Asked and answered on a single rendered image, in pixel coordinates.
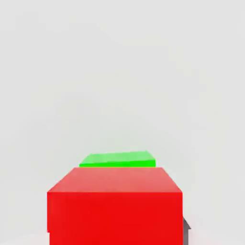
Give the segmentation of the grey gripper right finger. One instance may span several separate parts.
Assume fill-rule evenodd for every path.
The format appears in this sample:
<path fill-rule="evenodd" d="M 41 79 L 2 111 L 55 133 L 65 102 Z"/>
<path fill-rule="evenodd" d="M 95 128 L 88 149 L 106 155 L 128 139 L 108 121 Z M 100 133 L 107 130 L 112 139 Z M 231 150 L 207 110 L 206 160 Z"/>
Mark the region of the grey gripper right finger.
<path fill-rule="evenodd" d="M 200 220 L 183 217 L 183 245 L 205 245 L 206 238 Z"/>

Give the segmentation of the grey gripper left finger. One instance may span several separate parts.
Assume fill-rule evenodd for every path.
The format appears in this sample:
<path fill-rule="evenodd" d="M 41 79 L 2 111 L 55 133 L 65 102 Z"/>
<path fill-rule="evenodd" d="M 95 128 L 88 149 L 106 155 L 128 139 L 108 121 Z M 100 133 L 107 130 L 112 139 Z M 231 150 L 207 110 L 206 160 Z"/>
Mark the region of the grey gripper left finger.
<path fill-rule="evenodd" d="M 31 234 L 28 245 L 50 245 L 50 234 L 43 231 Z"/>

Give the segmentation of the small red cube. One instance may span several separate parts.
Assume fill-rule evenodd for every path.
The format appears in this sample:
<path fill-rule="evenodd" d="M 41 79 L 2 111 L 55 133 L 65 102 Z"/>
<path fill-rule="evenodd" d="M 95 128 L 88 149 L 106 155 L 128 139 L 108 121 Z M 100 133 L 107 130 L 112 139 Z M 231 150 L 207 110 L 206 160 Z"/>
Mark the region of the small red cube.
<path fill-rule="evenodd" d="M 50 245 L 182 245 L 182 212 L 160 167 L 76 167 L 47 192 Z"/>

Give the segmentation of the small green cube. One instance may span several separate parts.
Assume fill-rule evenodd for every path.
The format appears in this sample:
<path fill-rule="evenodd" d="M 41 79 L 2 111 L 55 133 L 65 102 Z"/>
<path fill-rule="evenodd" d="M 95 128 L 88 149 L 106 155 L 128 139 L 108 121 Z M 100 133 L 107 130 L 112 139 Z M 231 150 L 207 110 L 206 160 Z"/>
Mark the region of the small green cube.
<path fill-rule="evenodd" d="M 79 167 L 156 167 L 156 160 L 147 151 L 90 154 Z"/>

